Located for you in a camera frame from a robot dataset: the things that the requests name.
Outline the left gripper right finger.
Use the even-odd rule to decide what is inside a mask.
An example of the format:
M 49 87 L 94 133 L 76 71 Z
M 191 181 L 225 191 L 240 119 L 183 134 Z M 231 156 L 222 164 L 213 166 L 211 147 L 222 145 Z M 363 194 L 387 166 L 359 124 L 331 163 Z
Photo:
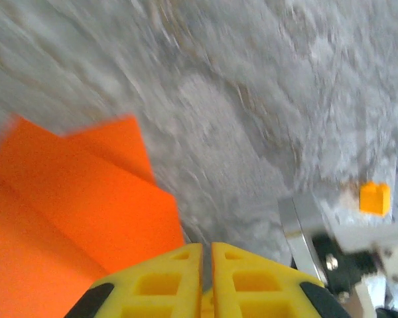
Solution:
M 317 278 L 223 242 L 212 243 L 215 318 L 352 318 Z

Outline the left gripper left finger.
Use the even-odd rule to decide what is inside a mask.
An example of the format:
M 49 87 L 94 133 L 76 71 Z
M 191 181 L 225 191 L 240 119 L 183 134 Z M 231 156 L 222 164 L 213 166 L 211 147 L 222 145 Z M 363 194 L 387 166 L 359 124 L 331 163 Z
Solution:
M 64 318 L 200 318 L 202 267 L 187 244 L 99 279 Z

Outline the yellow toy block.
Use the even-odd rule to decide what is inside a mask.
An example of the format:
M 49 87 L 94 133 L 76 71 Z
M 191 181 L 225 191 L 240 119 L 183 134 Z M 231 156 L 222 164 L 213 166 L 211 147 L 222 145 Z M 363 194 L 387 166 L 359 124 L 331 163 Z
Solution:
M 361 212 L 384 217 L 391 207 L 391 188 L 385 183 L 365 183 L 360 187 L 359 199 Z

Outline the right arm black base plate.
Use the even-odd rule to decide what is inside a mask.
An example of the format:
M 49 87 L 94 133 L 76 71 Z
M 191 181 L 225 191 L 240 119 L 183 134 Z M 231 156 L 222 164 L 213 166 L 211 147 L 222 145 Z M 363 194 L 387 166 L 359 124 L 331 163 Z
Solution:
M 312 238 L 312 244 L 326 276 L 326 286 L 334 295 L 352 294 L 352 288 L 362 278 L 377 274 L 378 268 L 370 252 L 345 253 L 326 234 Z

